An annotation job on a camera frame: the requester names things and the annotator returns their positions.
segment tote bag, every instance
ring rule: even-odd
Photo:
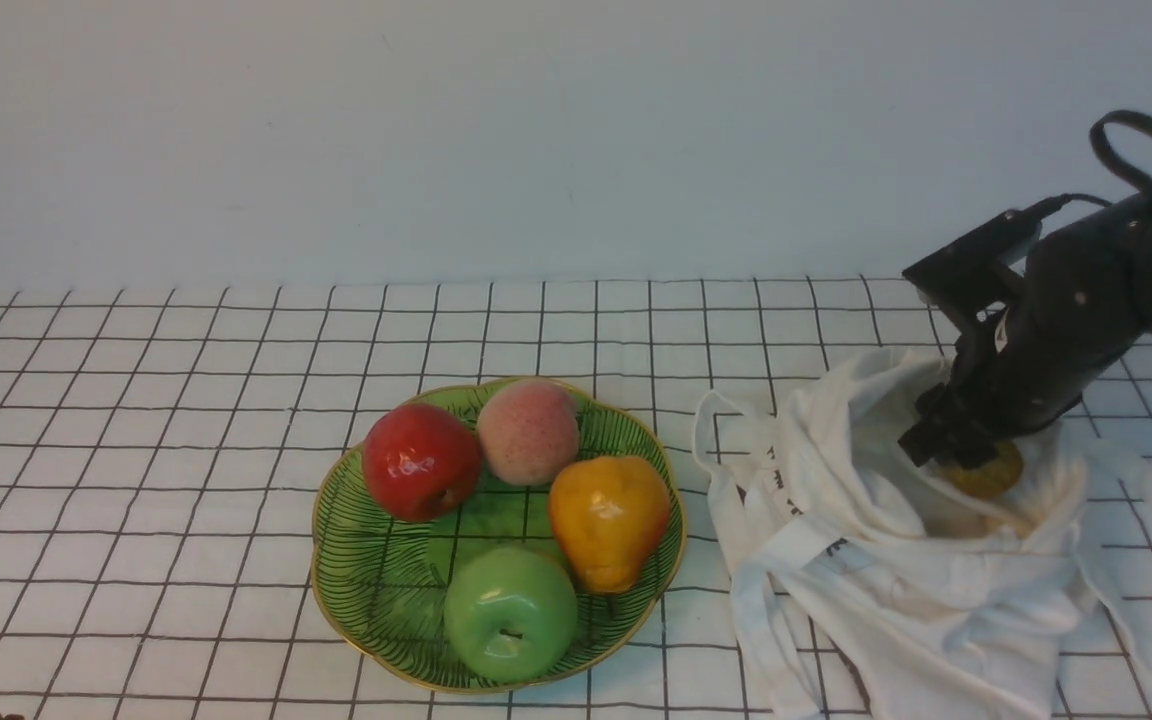
[[[896,444],[940,357],[876,350],[791,389],[776,416],[710,392],[692,454],[732,576],[732,620],[778,720],[818,717],[799,659],[801,609],[854,662],[876,720],[1047,719],[1062,637],[1101,602],[1142,682],[1152,639],[1112,582],[1084,523],[1087,464],[1152,506],[1152,467],[1056,423],[1020,439],[1016,487],[975,500],[915,468]],[[719,465],[719,414],[737,423]]]

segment green plate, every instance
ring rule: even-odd
[[[447,387],[408,402],[445,407],[475,429],[488,397],[518,378]],[[579,460],[644,457],[670,491],[669,525],[630,591],[577,593],[579,630],[567,655],[540,679],[498,684],[471,673],[444,637],[444,597],[454,566],[494,544],[523,541],[556,553],[550,530],[548,486],[518,488],[484,469],[475,495],[431,523],[391,518],[362,482],[362,449],[353,447],[323,480],[314,502],[314,559],[310,579],[324,617],[361,652],[420,687],[448,694],[506,692],[566,679],[612,655],[649,620],[682,561],[685,515],[664,447],[652,430],[616,407],[564,386],[577,400]]]

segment robotic arm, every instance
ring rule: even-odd
[[[1144,333],[1152,333],[1152,177],[1111,147],[1105,127],[1152,138],[1152,118],[1115,111],[1092,127],[1101,164],[1137,195],[1064,195],[1009,210],[905,270],[960,331],[950,379],[918,397],[900,438],[916,465],[975,469],[996,444],[1046,429]],[[1043,237],[1071,200],[1105,209]],[[1025,274],[1010,265],[1025,256]]]

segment bag handle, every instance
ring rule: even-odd
[[[702,397],[692,424],[691,453],[696,464],[710,472],[708,510],[714,521],[718,546],[723,553],[732,576],[732,623],[741,650],[758,670],[767,688],[772,708],[778,720],[805,720],[818,717],[819,703],[814,697],[812,675],[801,660],[799,638],[794,637],[785,620],[771,577],[778,577],[787,589],[793,586],[790,575],[804,568],[826,551],[838,537],[819,526],[808,516],[799,516],[778,529],[760,547],[749,528],[750,511],[741,502],[736,487],[750,487],[746,501],[765,498],[756,491],[753,478],[737,478],[730,469],[708,461],[702,429],[712,429],[717,406],[725,404],[751,420],[770,423],[771,415],[760,414],[746,401],[725,397],[710,391]]]
[[[1089,438],[1084,439],[1083,444],[1087,458],[1096,462],[1107,473],[1123,479],[1129,488],[1134,488],[1152,507],[1152,465],[1146,460],[1114,444],[1105,442],[1102,439]],[[1100,538],[1093,537],[1087,528],[1079,529],[1076,555],[1078,555],[1083,578],[1087,581],[1092,592],[1105,605],[1105,609],[1111,613],[1111,617],[1114,617],[1115,624],[1119,626],[1119,631],[1123,635],[1126,651],[1137,665],[1140,674],[1152,682],[1152,639],[1135,620],[1123,600],[1123,596],[1119,592],[1117,585],[1106,570]]]

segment grid pattern tablecloth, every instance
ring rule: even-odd
[[[942,353],[900,281],[600,282],[0,296],[0,712],[38,720],[675,720],[765,712],[689,456],[708,387],[772,409],[861,348]],[[306,589],[314,490],[389,407],[546,374],[657,430],[689,511],[654,617],[591,673],[508,696],[422,691],[362,659]],[[1152,458],[1152,340],[1069,422]],[[1092,520],[1152,628],[1152,516]],[[829,717],[866,717],[806,626]],[[1152,717],[1104,615],[1070,638],[1056,717]]]

